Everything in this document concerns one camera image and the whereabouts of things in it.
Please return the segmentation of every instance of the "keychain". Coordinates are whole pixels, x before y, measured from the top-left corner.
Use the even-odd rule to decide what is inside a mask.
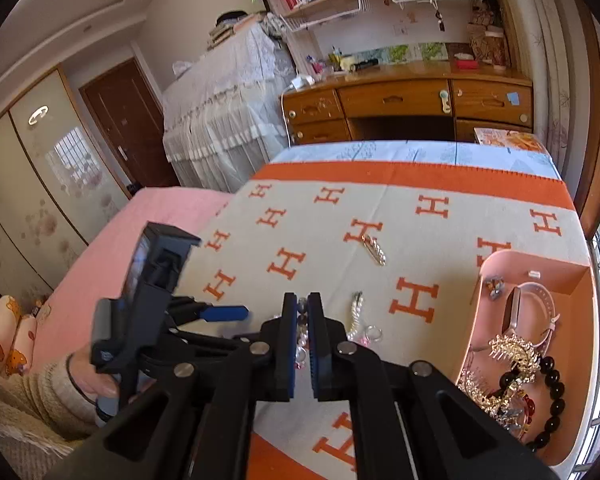
[[[429,3],[433,5],[433,8],[436,9],[436,19],[438,20],[438,27],[440,28],[440,32],[445,31],[445,22],[442,19],[442,14],[438,10],[438,1],[437,0],[429,0]]]

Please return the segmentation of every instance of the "beige sweater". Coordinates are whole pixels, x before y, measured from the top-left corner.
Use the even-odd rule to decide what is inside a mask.
[[[95,410],[71,384],[66,360],[0,377],[0,452],[23,480],[41,479],[96,430]]]

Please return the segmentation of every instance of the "ceiling light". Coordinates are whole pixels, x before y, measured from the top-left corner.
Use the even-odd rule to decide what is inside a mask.
[[[41,106],[40,108],[38,108],[35,112],[31,114],[31,117],[29,118],[29,124],[31,126],[36,124],[40,119],[42,119],[46,115],[48,111],[48,106]]]

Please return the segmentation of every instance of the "pink bedsheet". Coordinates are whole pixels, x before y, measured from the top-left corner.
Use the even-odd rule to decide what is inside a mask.
[[[81,254],[46,302],[50,313],[38,325],[32,369],[39,370],[89,340],[96,302],[120,295],[131,253],[148,221],[196,234],[232,196],[187,187],[138,192]]]

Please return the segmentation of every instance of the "black bead bracelet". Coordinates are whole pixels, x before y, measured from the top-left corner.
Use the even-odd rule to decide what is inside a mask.
[[[560,427],[560,415],[566,406],[562,398],[564,384],[560,382],[560,372],[554,367],[555,360],[553,357],[547,356],[540,359],[540,372],[544,375],[544,384],[550,388],[550,395],[554,402],[552,402],[550,408],[551,417],[544,424],[544,431],[538,433],[531,442],[526,443],[526,446],[532,452],[542,449],[549,443],[551,434]]]
[[[562,398],[564,395],[564,384],[560,382],[560,372],[555,370],[554,367],[555,360],[553,357],[547,356],[540,359],[540,372],[544,375],[544,384],[550,388],[549,394],[554,402],[552,402],[550,408],[551,417],[547,419],[547,422],[544,424],[544,431],[538,433],[535,439],[525,444],[534,453],[538,449],[542,449],[546,446],[551,439],[551,434],[560,427],[559,415],[564,411],[566,406],[566,403]],[[518,374],[519,371],[517,367],[509,372],[505,372],[500,378],[500,389],[497,392],[494,392],[494,395],[501,396],[516,379]],[[525,401],[527,402],[529,409],[534,412],[535,405],[533,404],[533,401],[531,399],[527,400],[526,396]],[[533,413],[529,414],[528,422],[531,422],[532,415]]]

